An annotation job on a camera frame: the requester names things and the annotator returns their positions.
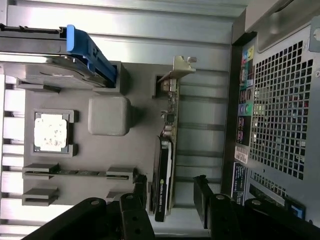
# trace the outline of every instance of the gray square component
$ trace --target gray square component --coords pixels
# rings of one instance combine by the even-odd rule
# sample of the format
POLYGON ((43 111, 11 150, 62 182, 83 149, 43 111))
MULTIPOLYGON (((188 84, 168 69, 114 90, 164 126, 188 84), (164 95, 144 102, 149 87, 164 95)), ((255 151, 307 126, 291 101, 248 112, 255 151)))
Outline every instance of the gray square component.
POLYGON ((96 95, 89 100, 88 130, 92 135, 124 136, 131 126, 131 103, 124 96, 96 95))

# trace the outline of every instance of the white label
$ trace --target white label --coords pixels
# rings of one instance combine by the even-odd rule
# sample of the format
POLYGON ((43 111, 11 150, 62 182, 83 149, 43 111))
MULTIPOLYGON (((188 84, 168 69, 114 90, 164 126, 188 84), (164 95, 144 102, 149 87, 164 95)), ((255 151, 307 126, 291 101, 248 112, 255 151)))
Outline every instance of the white label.
POLYGON ((240 146, 235 146, 234 158, 238 161, 247 164, 248 162, 248 150, 240 146))

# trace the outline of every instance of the blue latch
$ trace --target blue latch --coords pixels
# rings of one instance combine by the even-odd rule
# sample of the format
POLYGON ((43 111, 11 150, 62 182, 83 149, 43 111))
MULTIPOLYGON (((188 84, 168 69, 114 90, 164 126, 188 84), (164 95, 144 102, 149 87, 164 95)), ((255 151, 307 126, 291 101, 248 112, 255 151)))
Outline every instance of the blue latch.
POLYGON ((73 25, 68 25, 66 27, 66 51, 85 58, 87 68, 91 72, 102 74, 116 85, 117 70, 102 54, 88 33, 76 29, 73 25))

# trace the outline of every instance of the blue drive tray handle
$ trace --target blue drive tray handle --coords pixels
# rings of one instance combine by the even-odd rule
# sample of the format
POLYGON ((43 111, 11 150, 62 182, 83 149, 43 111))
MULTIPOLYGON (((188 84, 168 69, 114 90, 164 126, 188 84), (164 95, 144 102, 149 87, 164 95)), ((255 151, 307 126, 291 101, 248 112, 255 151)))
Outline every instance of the blue drive tray handle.
POLYGON ((113 83, 113 87, 115 87, 117 69, 102 54, 88 33, 76 29, 74 25, 67 25, 66 51, 85 59, 89 71, 107 78, 113 83))

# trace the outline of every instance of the ventilation grille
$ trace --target ventilation grille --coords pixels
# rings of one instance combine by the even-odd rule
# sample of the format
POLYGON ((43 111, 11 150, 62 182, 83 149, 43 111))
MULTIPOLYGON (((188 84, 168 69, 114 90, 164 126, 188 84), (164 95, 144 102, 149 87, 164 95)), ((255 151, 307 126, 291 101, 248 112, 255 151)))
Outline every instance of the ventilation grille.
POLYGON ((250 157, 304 178, 313 60, 302 62, 303 42, 255 67, 250 157))
POLYGON ((251 172, 251 178, 261 185, 265 186, 267 189, 271 190, 272 192, 278 194, 281 197, 285 197, 287 195, 287 191, 285 188, 275 184, 273 181, 270 181, 258 173, 251 172))

